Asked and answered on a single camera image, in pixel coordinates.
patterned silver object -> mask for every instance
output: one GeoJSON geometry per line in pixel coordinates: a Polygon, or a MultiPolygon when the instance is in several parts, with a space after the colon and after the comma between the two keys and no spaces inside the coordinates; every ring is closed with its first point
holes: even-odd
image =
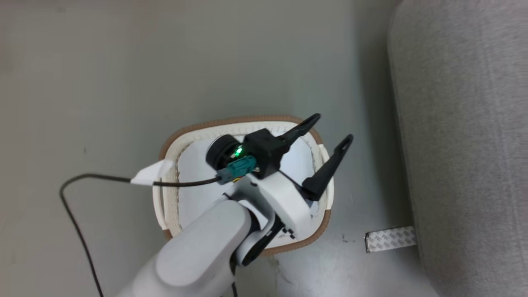
{"type": "Polygon", "coordinates": [[[365,248],[367,253],[413,245],[416,245],[416,233],[414,232],[413,226],[392,228],[365,234],[365,248]]]}

green led light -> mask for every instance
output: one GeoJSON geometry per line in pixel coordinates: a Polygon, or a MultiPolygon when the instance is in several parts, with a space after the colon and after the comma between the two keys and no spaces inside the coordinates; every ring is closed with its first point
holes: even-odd
{"type": "Polygon", "coordinates": [[[235,156],[235,157],[240,156],[240,154],[242,154],[243,151],[244,151],[244,149],[242,148],[242,146],[239,146],[239,147],[237,148],[237,150],[234,152],[234,156],[235,156]]]}

gray sofa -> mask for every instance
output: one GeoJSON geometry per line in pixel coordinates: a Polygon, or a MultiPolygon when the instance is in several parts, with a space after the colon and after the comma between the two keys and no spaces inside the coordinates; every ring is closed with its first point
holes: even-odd
{"type": "Polygon", "coordinates": [[[420,257],[441,297],[528,296],[521,3],[404,1],[390,28],[420,257]]]}

laundry basket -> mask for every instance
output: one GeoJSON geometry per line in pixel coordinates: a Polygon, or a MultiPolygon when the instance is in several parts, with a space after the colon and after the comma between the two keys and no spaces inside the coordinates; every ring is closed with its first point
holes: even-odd
{"type": "MultiPolygon", "coordinates": [[[[163,145],[159,159],[171,159],[176,166],[163,177],[164,182],[189,182],[214,177],[215,171],[205,162],[209,145],[219,136],[231,134],[242,141],[254,131],[266,128],[274,136],[302,122],[292,116],[253,116],[217,120],[180,129],[163,145]]],[[[299,138],[284,155],[281,170],[297,183],[302,183],[328,160],[328,153],[317,132],[312,129],[299,138]]],[[[153,187],[154,209],[159,225],[167,238],[177,236],[193,220],[204,213],[232,183],[218,183],[189,188],[153,187]]],[[[278,234],[262,255],[272,255],[301,248],[314,242],[326,229],[334,200],[332,179],[319,202],[310,208],[309,236],[291,239],[278,234]]]]}

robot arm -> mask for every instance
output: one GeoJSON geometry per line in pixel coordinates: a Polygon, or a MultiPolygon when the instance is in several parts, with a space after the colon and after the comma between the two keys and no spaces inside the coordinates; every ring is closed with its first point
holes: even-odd
{"type": "Polygon", "coordinates": [[[207,163],[220,183],[243,176],[220,202],[172,238],[127,285],[119,297],[218,297],[281,231],[305,237],[309,205],[318,201],[352,144],[347,136],[313,177],[298,185],[280,171],[282,156],[319,120],[315,114],[282,136],[262,129],[240,143],[231,135],[209,148],[207,163]],[[260,226],[245,201],[267,218],[260,226]]]}

